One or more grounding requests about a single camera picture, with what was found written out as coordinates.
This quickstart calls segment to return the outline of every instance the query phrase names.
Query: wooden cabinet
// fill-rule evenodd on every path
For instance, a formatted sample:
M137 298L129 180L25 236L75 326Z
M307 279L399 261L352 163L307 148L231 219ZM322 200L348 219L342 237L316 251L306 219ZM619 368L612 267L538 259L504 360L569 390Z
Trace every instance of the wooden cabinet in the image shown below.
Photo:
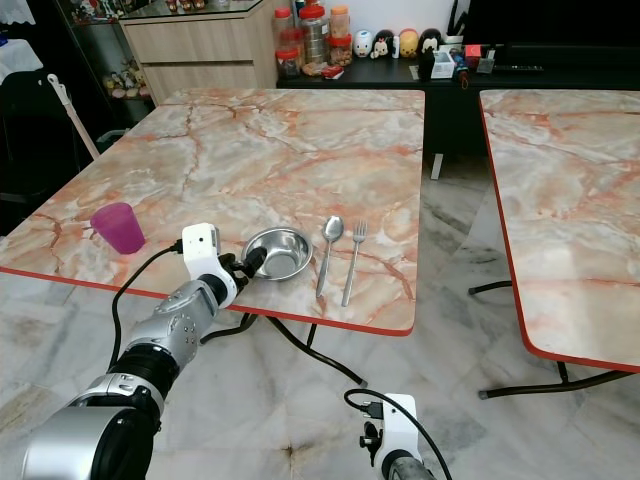
M246 12L120 22L157 105L182 88L275 88L271 17L283 3L262 0Z

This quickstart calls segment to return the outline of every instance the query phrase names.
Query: spoon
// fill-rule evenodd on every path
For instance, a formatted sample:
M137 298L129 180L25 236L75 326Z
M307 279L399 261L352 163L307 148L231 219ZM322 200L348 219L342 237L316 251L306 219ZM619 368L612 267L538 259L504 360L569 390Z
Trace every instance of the spoon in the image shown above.
M331 244L338 240L344 232L344 223L342 218L337 215L331 215L327 218L327 222L322 229L322 236L327 241L327 248L324 251L324 260L320 268L320 276L318 277L318 286L316 287L316 297L322 296L322 287L324 287L324 279L329 270L329 253L331 252Z

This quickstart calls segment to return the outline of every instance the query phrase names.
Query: power cord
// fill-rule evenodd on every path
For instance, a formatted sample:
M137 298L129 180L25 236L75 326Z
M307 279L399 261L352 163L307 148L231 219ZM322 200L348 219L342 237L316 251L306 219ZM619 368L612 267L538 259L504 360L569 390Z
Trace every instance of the power cord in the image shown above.
M376 418L376 417L382 418L381 416L382 406L380 404L376 405L375 402L371 403L370 405L358 405L357 403L352 401L350 397L352 395L356 395L359 393L364 395L371 395L372 397L379 398L380 400L387 402L389 405L395 407L400 413L402 413L405 417L407 417L407 419L414 425L414 427L418 429L418 431L424 437L427 443L429 443L431 450L433 450L433 453L435 453L436 457L438 458L438 462L440 463L440 467L442 468L442 471L444 472L444 476L446 477L446 479L453 480L451 477L451 473L449 472L449 467L447 466L447 462L444 461L444 457L440 453L438 446L433 441L431 436L429 436L429 434L424 429L424 427L420 424L420 422L418 422L418 420L416 420L416 418L413 415L411 415L406 408L404 408L402 405L400 405L398 402L396 402L392 398L389 398L386 395L383 395L382 393L376 392L375 390L369 390L367 388L354 388L344 392L344 401L347 402L347 405L367 414L374 413L374 415L371 415L373 418ZM376 409L376 412L370 412L371 409Z
M113 315L113 327L115 329L115 337L113 339L113 351L111 352L111 360L109 361L109 368L113 367L118 361L118 355L120 354L120 342L122 340L122 326L120 324L120 316L118 315L118 300L120 300L120 297L122 296L122 294L127 290L127 288L129 288L129 286L136 280L136 278L138 278L138 276L145 270L145 268L151 265L151 263L156 258L161 257L165 253L169 253L169 252L176 252L181 254L182 239L176 240L176 243L174 243L170 247L165 248L164 250L160 250L158 253L155 253L154 255L152 255L146 262L142 264L140 268L138 268L138 270L136 270L136 272L133 275L131 275L129 280L127 280L125 284L122 285L122 287L120 287L120 290L118 290L118 293L116 293L116 296L113 297L113 302L111 303L111 314Z

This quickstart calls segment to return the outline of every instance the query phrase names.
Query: plastic cup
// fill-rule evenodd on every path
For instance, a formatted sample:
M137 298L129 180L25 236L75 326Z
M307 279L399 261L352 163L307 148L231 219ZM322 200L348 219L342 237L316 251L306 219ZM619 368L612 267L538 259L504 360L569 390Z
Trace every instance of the plastic cup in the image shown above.
M136 214L128 203L112 203L93 214L91 226L121 254L135 253L144 245Z

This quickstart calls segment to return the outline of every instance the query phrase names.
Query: metal bowl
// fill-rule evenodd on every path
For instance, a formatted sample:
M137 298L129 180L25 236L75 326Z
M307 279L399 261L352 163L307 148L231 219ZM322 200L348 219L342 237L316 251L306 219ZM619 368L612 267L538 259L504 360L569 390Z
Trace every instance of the metal bowl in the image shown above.
M242 260L257 247L267 250L264 264L256 277L267 280L287 280L307 266L313 254L311 240L295 228L275 227L256 233L242 250Z

